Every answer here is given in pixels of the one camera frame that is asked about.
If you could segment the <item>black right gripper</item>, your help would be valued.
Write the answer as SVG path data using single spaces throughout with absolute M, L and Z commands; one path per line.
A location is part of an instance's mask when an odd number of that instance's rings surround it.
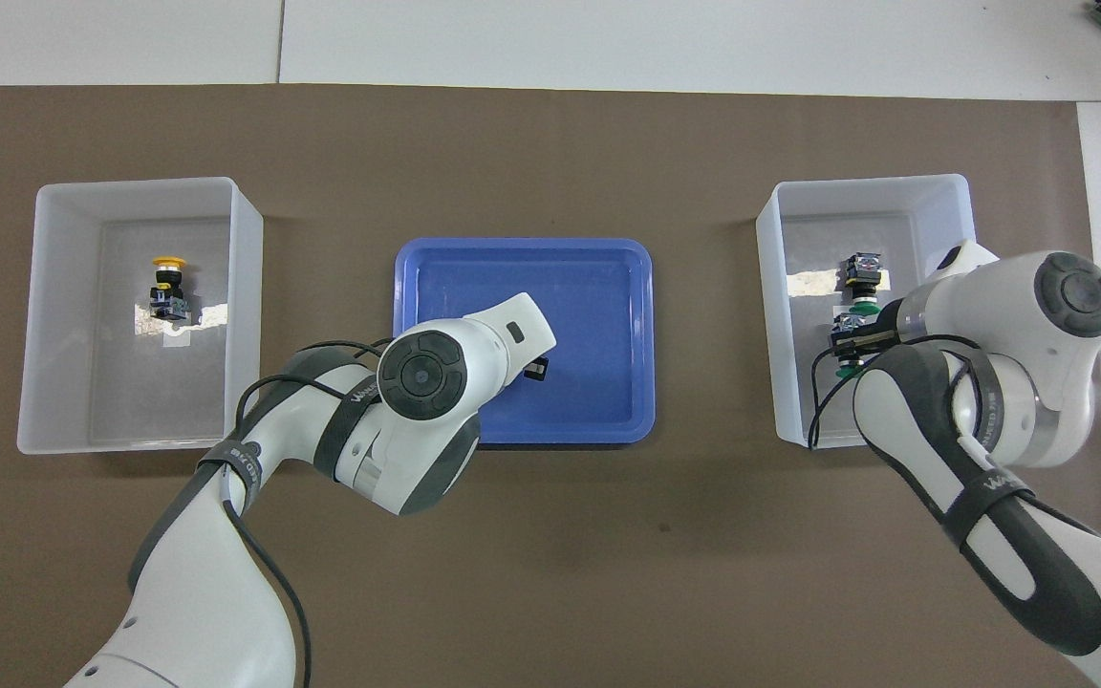
M 904 343 L 906 335 L 900 331 L 900 310 L 904 301 L 890 302 L 868 325 L 833 325 L 830 331 L 831 356 L 861 358 L 860 347 L 870 347 L 874 353 L 881 353 Z

